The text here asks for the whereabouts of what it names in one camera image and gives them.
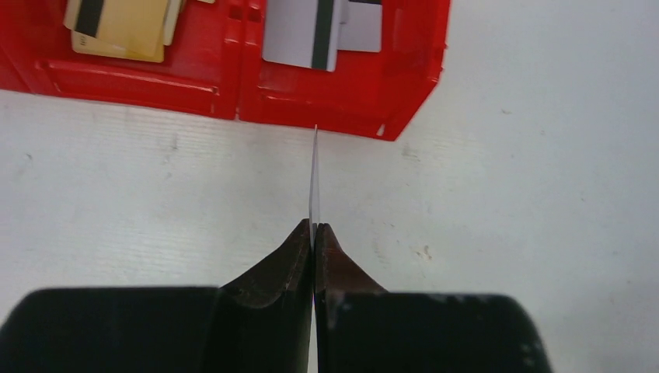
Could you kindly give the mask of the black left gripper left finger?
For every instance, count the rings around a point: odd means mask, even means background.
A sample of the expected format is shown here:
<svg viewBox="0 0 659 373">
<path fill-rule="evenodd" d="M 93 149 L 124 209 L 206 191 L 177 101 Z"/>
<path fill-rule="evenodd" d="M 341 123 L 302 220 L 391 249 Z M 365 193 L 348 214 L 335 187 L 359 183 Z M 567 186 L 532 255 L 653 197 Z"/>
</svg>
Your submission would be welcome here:
<svg viewBox="0 0 659 373">
<path fill-rule="evenodd" d="M 309 221 L 216 286 L 44 288 L 1 327 L 3 372 L 305 372 Z"/>
</svg>

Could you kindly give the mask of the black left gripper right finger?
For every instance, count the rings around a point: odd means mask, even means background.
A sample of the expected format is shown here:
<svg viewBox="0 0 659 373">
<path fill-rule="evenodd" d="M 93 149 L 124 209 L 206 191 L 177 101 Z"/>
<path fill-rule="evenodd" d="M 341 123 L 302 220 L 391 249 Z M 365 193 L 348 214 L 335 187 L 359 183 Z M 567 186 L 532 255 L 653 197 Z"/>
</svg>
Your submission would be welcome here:
<svg viewBox="0 0 659 373">
<path fill-rule="evenodd" d="M 321 372 L 549 372 L 530 315 L 506 295 L 388 291 L 316 233 Z"/>
</svg>

